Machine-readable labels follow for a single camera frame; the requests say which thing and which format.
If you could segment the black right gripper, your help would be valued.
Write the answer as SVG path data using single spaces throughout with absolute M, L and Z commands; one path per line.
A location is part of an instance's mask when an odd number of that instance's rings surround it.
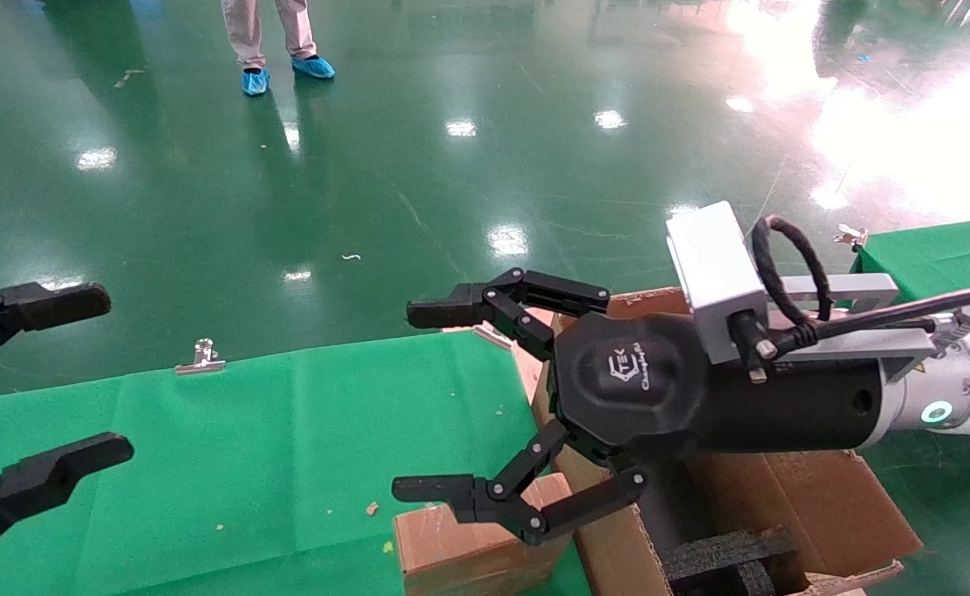
M 881 411 L 878 362 L 781 363 L 753 382 L 738 361 L 709 361 L 688 316 L 614 320 L 602 315 L 610 297 L 601 286 L 512 268 L 489 282 L 459 283 L 444 299 L 409 301 L 406 320 L 416 329 L 488 322 L 538 361 L 554 358 L 553 411 L 563 422 L 546 423 L 495 478 L 403 476 L 391 482 L 391 496 L 443 502 L 459 524 L 499 524 L 542 546 L 632 505 L 647 486 L 646 472 L 632 465 L 531 506 L 523 492 L 571 441 L 595 463 L 627 452 L 780 453 L 870 441 Z M 580 318 L 555 339 L 528 308 Z

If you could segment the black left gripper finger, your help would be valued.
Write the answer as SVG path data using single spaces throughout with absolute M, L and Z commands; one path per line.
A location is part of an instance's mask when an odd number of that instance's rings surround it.
M 0 348 L 21 332 L 91 320 L 111 309 L 111 297 L 98 283 L 58 290 L 35 282 L 0 288 Z
M 133 455 L 128 438 L 106 431 L 8 465 L 0 473 L 0 538 L 20 521 L 64 506 L 81 479 Z

